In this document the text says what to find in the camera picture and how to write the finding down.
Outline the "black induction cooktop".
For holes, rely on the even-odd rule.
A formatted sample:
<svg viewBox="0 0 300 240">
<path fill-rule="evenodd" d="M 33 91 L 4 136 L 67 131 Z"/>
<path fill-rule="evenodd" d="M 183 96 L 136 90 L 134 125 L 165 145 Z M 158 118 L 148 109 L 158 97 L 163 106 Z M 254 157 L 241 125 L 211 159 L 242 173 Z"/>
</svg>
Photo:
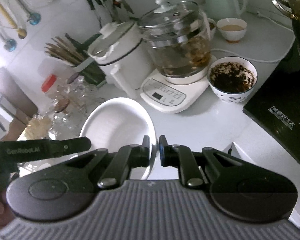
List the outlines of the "black induction cooktop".
<svg viewBox="0 0 300 240">
<path fill-rule="evenodd" d="M 300 165 L 300 55 L 296 42 L 245 104 L 243 113 Z"/>
</svg>

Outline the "small white ceramic bowl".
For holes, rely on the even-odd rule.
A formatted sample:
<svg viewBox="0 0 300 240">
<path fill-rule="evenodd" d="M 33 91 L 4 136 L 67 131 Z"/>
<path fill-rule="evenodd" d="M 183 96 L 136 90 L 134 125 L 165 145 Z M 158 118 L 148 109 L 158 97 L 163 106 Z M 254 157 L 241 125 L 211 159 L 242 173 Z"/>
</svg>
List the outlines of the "small white ceramic bowl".
<svg viewBox="0 0 300 240">
<path fill-rule="evenodd" d="M 134 168 L 131 179 L 148 179 L 157 154 L 157 136 L 151 117 L 141 104 L 130 98 L 113 98 L 99 105 L 85 121 L 80 137 L 91 141 L 91 150 L 106 148 L 110 153 L 122 146 L 141 145 L 149 136 L 150 165 Z"/>
</svg>

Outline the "chopstick holder with chopsticks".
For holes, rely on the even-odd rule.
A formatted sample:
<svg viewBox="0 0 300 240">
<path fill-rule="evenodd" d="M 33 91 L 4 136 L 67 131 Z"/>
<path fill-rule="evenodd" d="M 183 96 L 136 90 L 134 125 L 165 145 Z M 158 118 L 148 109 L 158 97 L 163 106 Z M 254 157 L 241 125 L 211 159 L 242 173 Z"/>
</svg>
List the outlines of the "chopstick holder with chopsticks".
<svg viewBox="0 0 300 240">
<path fill-rule="evenodd" d="M 106 75 L 96 61 L 88 55 L 88 46 L 92 44 L 94 37 L 98 37 L 98 34 L 80 43 L 68 33 L 64 37 L 55 36 L 45 44 L 45 53 L 69 65 L 75 72 L 83 75 L 88 83 L 98 86 L 105 81 Z"/>
</svg>

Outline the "blue pipe flange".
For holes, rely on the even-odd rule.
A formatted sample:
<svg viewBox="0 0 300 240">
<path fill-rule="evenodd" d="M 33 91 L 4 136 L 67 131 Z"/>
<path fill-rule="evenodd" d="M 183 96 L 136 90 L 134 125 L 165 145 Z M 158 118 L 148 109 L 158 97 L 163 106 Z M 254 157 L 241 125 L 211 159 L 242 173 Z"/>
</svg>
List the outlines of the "blue pipe flange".
<svg viewBox="0 0 300 240">
<path fill-rule="evenodd" d="M 5 43 L 4 43 L 4 49 L 8 52 L 12 52 L 16 49 L 17 47 L 17 42 L 15 39 L 8 39 L 8 40 L 5 40 Z"/>
<path fill-rule="evenodd" d="M 30 25 L 37 25 L 41 21 L 41 15 L 37 12 L 31 12 L 27 16 L 27 22 L 29 22 Z"/>
</svg>

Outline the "wooden cutting board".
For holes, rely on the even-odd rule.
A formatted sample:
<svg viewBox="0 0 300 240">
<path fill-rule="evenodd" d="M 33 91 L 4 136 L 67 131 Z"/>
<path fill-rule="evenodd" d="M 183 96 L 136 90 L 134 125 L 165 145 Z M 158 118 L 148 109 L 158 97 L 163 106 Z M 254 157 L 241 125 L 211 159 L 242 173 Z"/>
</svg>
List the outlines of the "wooden cutting board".
<svg viewBox="0 0 300 240">
<path fill-rule="evenodd" d="M 15 82 L 10 72 L 0 68 L 0 94 L 4 97 L 1 107 L 12 117 L 8 132 L 1 141 L 15 141 L 22 134 L 38 107 Z"/>
</svg>

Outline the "glass health kettle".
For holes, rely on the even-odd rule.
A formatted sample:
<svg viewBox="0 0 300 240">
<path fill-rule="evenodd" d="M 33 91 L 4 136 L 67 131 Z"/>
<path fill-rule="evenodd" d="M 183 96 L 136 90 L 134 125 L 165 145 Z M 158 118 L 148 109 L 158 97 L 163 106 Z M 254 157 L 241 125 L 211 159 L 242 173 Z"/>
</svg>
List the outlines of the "glass health kettle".
<svg viewBox="0 0 300 240">
<path fill-rule="evenodd" d="M 206 13 L 193 1 L 156 0 L 137 26 L 155 67 L 165 77 L 201 74 L 211 60 L 211 33 Z"/>
</svg>

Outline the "red-lid plastic jar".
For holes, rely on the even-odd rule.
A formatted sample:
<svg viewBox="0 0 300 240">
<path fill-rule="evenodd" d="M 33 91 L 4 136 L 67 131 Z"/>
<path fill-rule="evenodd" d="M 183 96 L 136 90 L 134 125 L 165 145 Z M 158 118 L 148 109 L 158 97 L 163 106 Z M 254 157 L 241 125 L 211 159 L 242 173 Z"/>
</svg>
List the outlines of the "red-lid plastic jar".
<svg viewBox="0 0 300 240">
<path fill-rule="evenodd" d="M 56 99 L 59 96 L 58 89 L 62 83 L 60 79 L 54 75 L 49 75 L 41 85 L 42 92 L 50 99 Z"/>
</svg>

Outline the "small bowl with beige liquid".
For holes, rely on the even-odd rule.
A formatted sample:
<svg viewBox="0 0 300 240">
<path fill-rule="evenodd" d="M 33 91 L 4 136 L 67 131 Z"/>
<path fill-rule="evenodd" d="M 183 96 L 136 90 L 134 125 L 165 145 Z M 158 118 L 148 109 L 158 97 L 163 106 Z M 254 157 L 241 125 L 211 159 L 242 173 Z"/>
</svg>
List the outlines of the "small bowl with beige liquid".
<svg viewBox="0 0 300 240">
<path fill-rule="evenodd" d="M 229 43 L 237 43 L 247 31 L 247 22 L 240 18 L 224 18 L 217 23 L 217 29 Z"/>
</svg>

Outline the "patterned bowl with tea leaves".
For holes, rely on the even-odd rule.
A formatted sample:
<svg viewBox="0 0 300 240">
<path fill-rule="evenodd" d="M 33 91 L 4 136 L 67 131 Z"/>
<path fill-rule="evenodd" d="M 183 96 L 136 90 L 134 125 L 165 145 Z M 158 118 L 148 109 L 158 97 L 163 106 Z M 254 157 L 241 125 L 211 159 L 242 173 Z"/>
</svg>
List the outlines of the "patterned bowl with tea leaves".
<svg viewBox="0 0 300 240">
<path fill-rule="evenodd" d="M 245 101 L 254 90 L 258 73 L 255 66 L 241 57 L 223 57 L 207 70 L 207 80 L 214 94 L 227 103 Z"/>
</svg>

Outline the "yellow wall pipe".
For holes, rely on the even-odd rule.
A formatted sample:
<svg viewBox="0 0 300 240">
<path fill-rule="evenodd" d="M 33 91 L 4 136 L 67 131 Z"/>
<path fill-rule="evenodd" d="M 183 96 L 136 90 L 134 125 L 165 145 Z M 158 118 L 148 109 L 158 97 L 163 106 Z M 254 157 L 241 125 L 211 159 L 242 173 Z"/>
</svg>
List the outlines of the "yellow wall pipe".
<svg viewBox="0 0 300 240">
<path fill-rule="evenodd" d="M 3 5 L 1 3 L 0 3 L 0 13 L 5 18 L 5 20 L 8 22 L 8 24 L 11 26 L 11 28 L 17 32 L 18 37 L 20 39 L 25 39 L 27 37 L 27 31 L 17 25 L 15 20 L 11 17 L 11 15 L 3 7 Z"/>
</svg>

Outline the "white electric cooker pot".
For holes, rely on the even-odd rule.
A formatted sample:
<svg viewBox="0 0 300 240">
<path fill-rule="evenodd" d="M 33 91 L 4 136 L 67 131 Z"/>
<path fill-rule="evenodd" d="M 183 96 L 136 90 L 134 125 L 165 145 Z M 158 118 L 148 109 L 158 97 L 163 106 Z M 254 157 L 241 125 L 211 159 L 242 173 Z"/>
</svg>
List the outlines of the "white electric cooker pot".
<svg viewBox="0 0 300 240">
<path fill-rule="evenodd" d="M 89 46 L 89 56 L 105 73 L 107 83 L 136 99 L 137 90 L 154 70 L 136 22 L 111 22 L 100 30 L 100 34 Z"/>
</svg>

